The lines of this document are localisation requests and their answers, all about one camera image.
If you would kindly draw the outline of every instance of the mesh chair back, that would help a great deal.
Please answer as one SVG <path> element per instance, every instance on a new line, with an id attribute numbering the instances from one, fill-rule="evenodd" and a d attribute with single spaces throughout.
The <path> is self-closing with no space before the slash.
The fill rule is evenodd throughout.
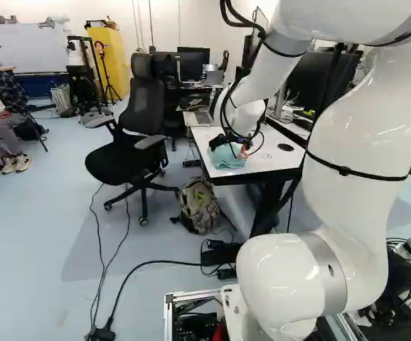
<path id="1" fill-rule="evenodd" d="M 134 53 L 131 65 L 129 102 L 119 117 L 119 125 L 141 134 L 159 134 L 164 118 L 163 82 L 154 78 L 149 54 Z"/>

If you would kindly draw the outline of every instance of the teal cloth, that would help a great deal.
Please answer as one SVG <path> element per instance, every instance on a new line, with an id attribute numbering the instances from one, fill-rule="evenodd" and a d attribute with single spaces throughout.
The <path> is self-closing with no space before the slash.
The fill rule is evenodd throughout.
<path id="1" fill-rule="evenodd" d="M 240 145 L 235 142 L 231 142 L 235 156 L 241 154 Z M 217 169 L 226 169 L 226 168 L 242 168 L 245 166 L 245 159 L 236 158 L 229 147 L 229 144 L 223 144 L 222 146 L 217 147 L 214 151 L 210 149 L 207 150 L 208 157 L 210 161 Z"/>

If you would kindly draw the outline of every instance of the man's hand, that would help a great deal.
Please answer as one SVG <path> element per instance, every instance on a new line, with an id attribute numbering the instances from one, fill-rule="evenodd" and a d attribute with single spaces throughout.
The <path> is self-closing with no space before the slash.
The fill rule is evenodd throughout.
<path id="1" fill-rule="evenodd" d="M 11 116 L 11 112 L 9 112 L 8 110 L 4 110 L 0 112 L 0 119 L 5 119 L 10 116 Z"/>

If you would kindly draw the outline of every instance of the plaid shirt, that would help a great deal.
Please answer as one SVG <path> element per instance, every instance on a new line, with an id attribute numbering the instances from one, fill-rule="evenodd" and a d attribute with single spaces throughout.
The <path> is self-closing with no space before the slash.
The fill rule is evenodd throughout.
<path id="1" fill-rule="evenodd" d="M 9 112 L 23 114 L 26 111 L 27 91 L 16 81 L 10 72 L 0 71 L 0 100 Z"/>

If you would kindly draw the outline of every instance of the tripod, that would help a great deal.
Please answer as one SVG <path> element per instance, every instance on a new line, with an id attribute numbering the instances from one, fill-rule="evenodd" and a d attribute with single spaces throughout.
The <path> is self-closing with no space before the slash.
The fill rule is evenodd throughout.
<path id="1" fill-rule="evenodd" d="M 120 98 L 119 94 L 117 94 L 117 91 L 115 91 L 114 87 L 112 86 L 112 84 L 111 84 L 110 81 L 109 81 L 109 78 L 110 78 L 110 77 L 109 77 L 109 75 L 107 74 L 106 63 L 105 63 L 105 56 L 104 56 L 104 55 L 101 56 L 101 61 L 102 61 L 102 63 L 103 63 L 103 70 L 105 71 L 106 82 L 107 82 L 106 90 L 105 90 L 105 97 L 107 97 L 107 92 L 109 92 L 109 95 L 110 95 L 110 97 L 111 97 L 111 103 L 112 103 L 112 104 L 115 104 L 114 96 L 112 95 L 112 93 L 115 93 L 115 95 L 117 96 L 117 98 L 119 99 L 119 101 L 121 101 L 122 98 Z"/>

